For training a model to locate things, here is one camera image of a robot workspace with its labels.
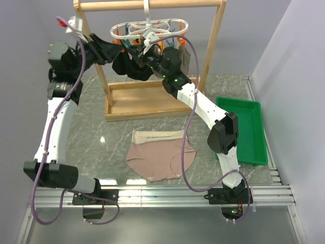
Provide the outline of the white plastic clip hanger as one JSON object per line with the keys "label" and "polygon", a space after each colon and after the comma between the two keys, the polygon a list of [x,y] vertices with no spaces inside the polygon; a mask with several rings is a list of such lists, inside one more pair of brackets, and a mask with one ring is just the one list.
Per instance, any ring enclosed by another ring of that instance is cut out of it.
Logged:
{"label": "white plastic clip hanger", "polygon": [[114,43],[125,46],[127,44],[142,45],[140,35],[145,29],[151,28],[159,37],[159,42],[156,44],[164,50],[163,38],[173,38],[173,35],[185,36],[189,24],[187,21],[179,18],[169,18],[160,20],[151,20],[149,12],[149,1],[144,1],[144,13],[146,20],[140,22],[124,22],[113,26],[110,29],[110,34],[115,40]]}

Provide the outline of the pink beige underwear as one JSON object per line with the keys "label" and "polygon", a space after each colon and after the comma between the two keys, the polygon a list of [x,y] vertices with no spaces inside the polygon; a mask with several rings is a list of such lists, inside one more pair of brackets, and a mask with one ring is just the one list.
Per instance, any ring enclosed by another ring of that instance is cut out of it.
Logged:
{"label": "pink beige underwear", "polygon": [[183,130],[134,130],[125,161],[149,182],[180,178],[183,134]]}

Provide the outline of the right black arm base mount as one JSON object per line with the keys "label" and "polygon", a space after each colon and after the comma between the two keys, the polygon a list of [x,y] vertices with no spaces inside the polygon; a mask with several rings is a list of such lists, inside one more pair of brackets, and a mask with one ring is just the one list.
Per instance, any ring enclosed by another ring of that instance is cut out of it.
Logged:
{"label": "right black arm base mount", "polygon": [[212,188],[204,195],[204,199],[208,200],[210,205],[213,204],[239,204],[242,200],[243,204],[253,203],[251,190],[244,188],[238,193],[232,189]]}

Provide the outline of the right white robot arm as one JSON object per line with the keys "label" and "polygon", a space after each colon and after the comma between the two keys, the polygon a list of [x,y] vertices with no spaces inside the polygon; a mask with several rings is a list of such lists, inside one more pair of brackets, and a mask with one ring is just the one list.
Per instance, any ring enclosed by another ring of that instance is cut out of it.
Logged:
{"label": "right white robot arm", "polygon": [[191,108],[208,126],[207,143],[217,154],[224,175],[224,198],[230,203],[237,202],[246,187],[237,158],[238,116],[219,108],[196,88],[195,83],[181,71],[178,49],[167,47],[161,50],[154,44],[150,48],[138,46],[128,52],[140,67],[160,75],[166,92]]}

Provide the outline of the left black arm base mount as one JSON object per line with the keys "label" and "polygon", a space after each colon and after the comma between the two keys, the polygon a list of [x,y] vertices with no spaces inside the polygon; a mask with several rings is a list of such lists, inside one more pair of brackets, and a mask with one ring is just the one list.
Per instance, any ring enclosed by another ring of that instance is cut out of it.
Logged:
{"label": "left black arm base mount", "polygon": [[118,196],[115,189],[101,190],[98,194],[74,193],[72,205],[115,205]]}

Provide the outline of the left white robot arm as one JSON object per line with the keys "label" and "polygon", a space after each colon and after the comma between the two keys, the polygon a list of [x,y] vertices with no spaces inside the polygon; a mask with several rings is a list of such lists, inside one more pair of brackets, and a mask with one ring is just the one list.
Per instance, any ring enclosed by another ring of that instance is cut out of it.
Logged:
{"label": "left white robot arm", "polygon": [[90,36],[82,40],[82,46],[72,48],[59,41],[48,48],[51,68],[46,124],[34,159],[24,163],[23,171],[38,187],[82,192],[90,204],[98,204],[103,197],[99,181],[66,164],[67,140],[83,87],[80,72],[94,64],[111,63],[122,48],[95,34]]}

